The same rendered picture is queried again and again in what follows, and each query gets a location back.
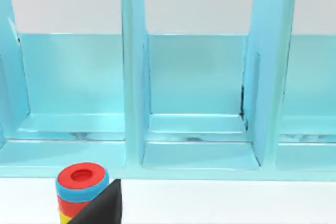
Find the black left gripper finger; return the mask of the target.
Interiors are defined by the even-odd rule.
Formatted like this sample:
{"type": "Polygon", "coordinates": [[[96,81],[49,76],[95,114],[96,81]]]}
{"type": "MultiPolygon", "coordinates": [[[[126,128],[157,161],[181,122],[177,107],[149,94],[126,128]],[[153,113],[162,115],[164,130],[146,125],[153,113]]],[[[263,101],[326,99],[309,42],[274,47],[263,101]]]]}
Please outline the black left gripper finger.
{"type": "Polygon", "coordinates": [[[93,201],[84,207],[69,224],[121,224],[121,179],[115,179],[93,201]]]}

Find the light blue rack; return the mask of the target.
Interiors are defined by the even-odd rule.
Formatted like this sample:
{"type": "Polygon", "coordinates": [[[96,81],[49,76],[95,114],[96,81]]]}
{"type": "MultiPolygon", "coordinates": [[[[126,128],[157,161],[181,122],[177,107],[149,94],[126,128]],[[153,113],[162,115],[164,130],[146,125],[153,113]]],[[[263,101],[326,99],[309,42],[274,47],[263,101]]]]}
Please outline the light blue rack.
{"type": "Polygon", "coordinates": [[[295,35],[296,0],[253,0],[249,31],[26,33],[0,0],[0,177],[79,162],[134,179],[336,181],[336,35],[295,35]]]}

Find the stack of coloured rings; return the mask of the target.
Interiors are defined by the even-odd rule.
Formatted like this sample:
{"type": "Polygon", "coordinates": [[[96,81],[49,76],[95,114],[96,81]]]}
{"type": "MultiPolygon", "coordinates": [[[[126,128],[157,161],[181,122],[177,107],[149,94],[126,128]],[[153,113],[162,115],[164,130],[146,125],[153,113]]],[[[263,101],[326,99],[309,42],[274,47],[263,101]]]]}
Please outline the stack of coloured rings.
{"type": "Polygon", "coordinates": [[[64,168],[56,178],[60,224],[67,224],[109,185],[108,171],[91,162],[64,168]]]}

